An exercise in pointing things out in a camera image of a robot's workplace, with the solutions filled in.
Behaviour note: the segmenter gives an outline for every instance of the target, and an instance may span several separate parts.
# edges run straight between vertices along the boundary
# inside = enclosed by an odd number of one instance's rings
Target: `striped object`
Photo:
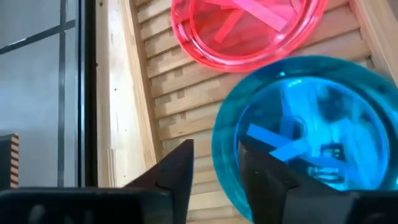
[[[0,136],[0,190],[18,187],[19,137],[18,134]]]

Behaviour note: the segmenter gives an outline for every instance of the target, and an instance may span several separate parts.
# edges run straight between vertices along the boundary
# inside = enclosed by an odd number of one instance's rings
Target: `wooden frame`
[[[212,71],[187,56],[171,31],[170,0],[99,0],[98,12],[101,186],[123,186],[192,138],[188,221],[246,223],[221,190],[211,160],[220,102],[246,74]],[[329,0],[316,31],[293,55],[345,58],[398,83],[395,13],[395,0]]]

